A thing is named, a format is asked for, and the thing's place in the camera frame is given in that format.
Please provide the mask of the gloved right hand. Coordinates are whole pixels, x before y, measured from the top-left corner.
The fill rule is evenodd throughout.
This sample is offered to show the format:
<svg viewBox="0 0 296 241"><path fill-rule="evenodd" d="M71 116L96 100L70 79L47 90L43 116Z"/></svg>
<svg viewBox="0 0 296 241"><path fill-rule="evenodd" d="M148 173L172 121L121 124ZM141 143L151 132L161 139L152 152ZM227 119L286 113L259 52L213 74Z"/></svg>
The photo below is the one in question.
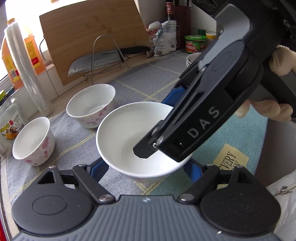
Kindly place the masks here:
<svg viewBox="0 0 296 241"><path fill-rule="evenodd" d="M272 72L278 76L287 75L289 72L295 72L295 52L288 47L279 46L272 53L269 66ZM260 115L274 121L287 122L292 120L293 108L287 104L279 104L274 100L263 101L246 100L235 112L238 118L244 118L253 107Z"/></svg>

